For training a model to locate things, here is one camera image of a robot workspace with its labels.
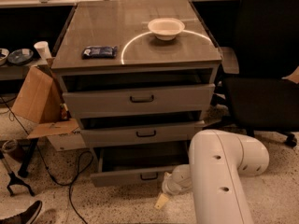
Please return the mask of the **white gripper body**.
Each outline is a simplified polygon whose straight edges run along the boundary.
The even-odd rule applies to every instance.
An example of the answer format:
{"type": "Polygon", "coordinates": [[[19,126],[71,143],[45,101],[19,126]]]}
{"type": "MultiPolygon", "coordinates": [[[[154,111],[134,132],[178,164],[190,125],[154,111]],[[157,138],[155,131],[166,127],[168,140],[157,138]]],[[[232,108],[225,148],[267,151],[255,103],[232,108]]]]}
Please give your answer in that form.
{"type": "Polygon", "coordinates": [[[192,189],[189,164],[177,166],[171,173],[164,173],[162,191],[167,195],[179,195],[192,189]]]}

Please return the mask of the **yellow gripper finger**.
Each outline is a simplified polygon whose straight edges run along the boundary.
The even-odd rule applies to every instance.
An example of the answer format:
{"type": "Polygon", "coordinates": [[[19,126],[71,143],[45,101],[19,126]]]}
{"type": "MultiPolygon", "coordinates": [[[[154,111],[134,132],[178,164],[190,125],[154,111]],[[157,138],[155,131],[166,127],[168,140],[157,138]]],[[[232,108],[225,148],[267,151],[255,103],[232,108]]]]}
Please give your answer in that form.
{"type": "Polygon", "coordinates": [[[157,201],[156,201],[156,204],[154,205],[154,207],[157,209],[157,210],[160,210],[164,207],[164,205],[169,201],[169,196],[165,193],[160,193],[158,195],[158,198],[157,198],[157,201]]]}

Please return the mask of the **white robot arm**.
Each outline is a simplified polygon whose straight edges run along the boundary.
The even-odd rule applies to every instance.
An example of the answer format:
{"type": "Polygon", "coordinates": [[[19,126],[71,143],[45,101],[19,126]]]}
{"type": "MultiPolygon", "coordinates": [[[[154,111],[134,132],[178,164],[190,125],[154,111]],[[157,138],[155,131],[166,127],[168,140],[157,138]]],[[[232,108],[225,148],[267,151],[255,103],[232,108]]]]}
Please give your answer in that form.
{"type": "Polygon", "coordinates": [[[268,151],[259,140],[203,130],[192,138],[189,162],[164,175],[155,207],[190,190],[197,224],[254,224],[240,176],[260,175],[268,164],[268,151]]]}

